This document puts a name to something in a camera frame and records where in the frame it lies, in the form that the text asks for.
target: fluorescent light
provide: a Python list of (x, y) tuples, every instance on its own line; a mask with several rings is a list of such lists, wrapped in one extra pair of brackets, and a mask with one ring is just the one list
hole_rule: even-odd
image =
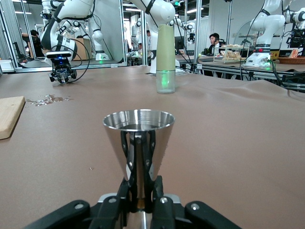
[(132, 9), (132, 8), (126, 8), (126, 11), (138, 11), (138, 12), (140, 12), (141, 10), (139, 10), (139, 9)]
[(13, 2), (21, 2), (21, 0), (11, 0)]
[[(23, 12), (15, 11), (15, 13), (23, 13)], [(25, 14), (32, 14), (32, 13), (31, 12), (25, 12)]]
[(196, 11), (197, 11), (197, 9), (192, 9), (192, 10), (187, 11), (187, 13), (193, 13), (193, 12), (196, 12)]

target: black hair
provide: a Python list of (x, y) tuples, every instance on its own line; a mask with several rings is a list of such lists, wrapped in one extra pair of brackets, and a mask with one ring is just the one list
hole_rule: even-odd
[(39, 33), (38, 33), (36, 30), (31, 30), (30, 34), (31, 34), (32, 36), (39, 35)]
[(209, 36), (209, 38), (211, 38), (211, 37), (215, 37), (216, 39), (216, 41), (218, 41), (219, 40), (219, 34), (218, 33), (212, 33), (210, 36)]

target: computer monitor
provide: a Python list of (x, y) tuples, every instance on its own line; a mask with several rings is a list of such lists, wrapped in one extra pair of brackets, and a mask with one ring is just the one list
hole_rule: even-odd
[(183, 37), (175, 37), (175, 49), (184, 49), (184, 36)]

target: bolt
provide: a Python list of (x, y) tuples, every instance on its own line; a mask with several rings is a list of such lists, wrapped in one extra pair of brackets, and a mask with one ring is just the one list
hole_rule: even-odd
[(81, 208), (83, 208), (84, 207), (84, 205), (83, 204), (77, 204), (77, 205), (75, 205), (75, 209), (81, 209)]
[(160, 202), (161, 203), (163, 203), (163, 204), (165, 204), (165, 203), (167, 203), (167, 198), (166, 197), (162, 197), (161, 199), (160, 199)]
[(108, 202), (111, 203), (111, 204), (115, 203), (116, 202), (116, 198), (111, 198), (111, 199), (108, 200)]
[(199, 207), (198, 204), (191, 204), (191, 208), (192, 208), (194, 211), (196, 211), (196, 210), (198, 210), (200, 207)]

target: cardboard box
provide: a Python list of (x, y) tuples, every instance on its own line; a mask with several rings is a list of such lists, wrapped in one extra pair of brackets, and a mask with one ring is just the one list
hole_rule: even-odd
[[(89, 52), (89, 55), (88, 55), (88, 53), (87, 53), (85, 47), (84, 47), (81, 43), (75, 41), (75, 43), (76, 43), (76, 45), (77, 45), (77, 54), (81, 57), (81, 59), (82, 59), (83, 61), (92, 59), (92, 51), (91, 51), (91, 43), (90, 43), (90, 40), (89, 40), (89, 39), (86, 39), (86, 38), (76, 38), (75, 40), (78, 40), (79, 42), (81, 42), (82, 44), (84, 44), (85, 47), (86, 47), (86, 49), (87, 49), (88, 52)], [(78, 55), (73, 59), (74, 61), (80, 61), (80, 60), (81, 60), (81, 59), (79, 58)]]

